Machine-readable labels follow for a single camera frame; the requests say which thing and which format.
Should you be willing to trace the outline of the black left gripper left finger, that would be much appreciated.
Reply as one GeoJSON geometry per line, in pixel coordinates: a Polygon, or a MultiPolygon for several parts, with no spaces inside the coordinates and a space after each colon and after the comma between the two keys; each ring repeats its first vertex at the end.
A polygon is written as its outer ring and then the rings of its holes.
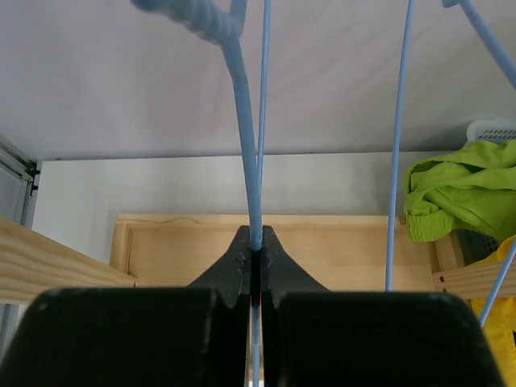
{"type": "Polygon", "coordinates": [[[63,288],[28,307],[4,386],[245,386],[249,230],[183,288],[63,288]]]}

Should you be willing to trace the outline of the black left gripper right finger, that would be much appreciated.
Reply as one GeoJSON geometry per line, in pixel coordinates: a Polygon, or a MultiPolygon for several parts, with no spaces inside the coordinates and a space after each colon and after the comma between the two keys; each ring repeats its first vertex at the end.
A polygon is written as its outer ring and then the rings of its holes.
{"type": "Polygon", "coordinates": [[[501,386],[469,306],[435,292],[332,292],[271,227],[260,252],[267,386],[501,386]]]}

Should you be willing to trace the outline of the yellow shorts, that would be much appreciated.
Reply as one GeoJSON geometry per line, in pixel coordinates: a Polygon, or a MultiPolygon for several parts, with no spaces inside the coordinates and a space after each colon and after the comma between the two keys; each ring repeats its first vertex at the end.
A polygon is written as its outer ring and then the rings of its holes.
{"type": "MultiPolygon", "coordinates": [[[[471,266],[482,266],[505,260],[514,239],[515,235],[506,239],[495,252],[471,266]]],[[[477,316],[481,314],[484,305],[484,298],[471,300],[472,309],[477,316]]],[[[497,296],[483,326],[483,332],[504,383],[506,386],[515,387],[515,297],[497,296]]]]}

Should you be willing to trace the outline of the lime green shorts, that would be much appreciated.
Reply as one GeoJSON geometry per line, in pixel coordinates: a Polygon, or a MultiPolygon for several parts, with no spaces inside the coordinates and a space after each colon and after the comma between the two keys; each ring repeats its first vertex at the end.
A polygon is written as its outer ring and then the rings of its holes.
{"type": "Polygon", "coordinates": [[[406,171],[409,237],[442,239],[465,229],[500,242],[515,234],[515,141],[478,140],[406,171]]]}

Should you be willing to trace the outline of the blue hanger of yellow shorts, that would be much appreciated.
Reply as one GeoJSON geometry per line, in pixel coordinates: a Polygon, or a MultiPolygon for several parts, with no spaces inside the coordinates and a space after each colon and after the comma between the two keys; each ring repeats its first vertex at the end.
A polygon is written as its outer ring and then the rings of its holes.
{"type": "Polygon", "coordinates": [[[251,250],[245,257],[237,258],[235,262],[230,256],[220,258],[190,286],[217,289],[227,299],[228,304],[235,302],[237,286],[230,283],[230,277],[234,277],[238,284],[248,288],[250,300],[247,308],[250,309],[251,316],[252,362],[245,366],[244,370],[252,370],[252,384],[258,386],[260,384],[260,295],[253,275],[256,273],[254,266],[263,243],[261,173],[264,151],[261,145],[255,145],[248,76],[239,42],[243,33],[247,3],[233,1],[228,12],[221,10],[212,1],[134,1],[133,4],[145,12],[168,17],[201,39],[217,44],[223,51],[235,96],[250,222],[251,250]]]}

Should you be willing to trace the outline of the blue hanger of camouflage shorts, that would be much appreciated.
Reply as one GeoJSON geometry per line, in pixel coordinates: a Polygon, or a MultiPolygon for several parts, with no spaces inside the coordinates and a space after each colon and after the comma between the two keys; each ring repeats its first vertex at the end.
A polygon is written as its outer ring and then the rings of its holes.
{"type": "MultiPolygon", "coordinates": [[[[477,36],[482,41],[485,48],[488,50],[490,56],[496,62],[498,68],[503,72],[509,83],[515,88],[515,62],[509,53],[505,50],[501,42],[495,36],[486,21],[481,17],[480,12],[468,0],[443,0],[442,5],[445,8],[450,8],[459,5],[465,16],[467,17],[472,28],[475,30],[477,36]]],[[[489,313],[493,307],[494,302],[501,290],[501,286],[509,272],[515,258],[515,242],[512,243],[510,250],[501,264],[501,268],[497,273],[493,286],[485,300],[485,305],[479,317],[479,324],[481,327],[485,325],[489,313]]]]}

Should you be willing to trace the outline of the blue hanger of navy shorts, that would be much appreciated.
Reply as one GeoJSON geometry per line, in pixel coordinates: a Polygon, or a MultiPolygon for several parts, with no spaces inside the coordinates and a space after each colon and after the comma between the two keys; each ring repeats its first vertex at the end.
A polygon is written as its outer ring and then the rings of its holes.
{"type": "Polygon", "coordinates": [[[407,2],[406,19],[402,37],[402,49],[397,79],[397,97],[393,121],[393,144],[391,149],[389,213],[387,228],[387,245],[385,258],[385,291],[393,290],[395,229],[397,224],[397,183],[400,169],[400,147],[402,140],[402,122],[406,93],[407,67],[410,51],[410,37],[414,17],[415,1],[407,2]]]}

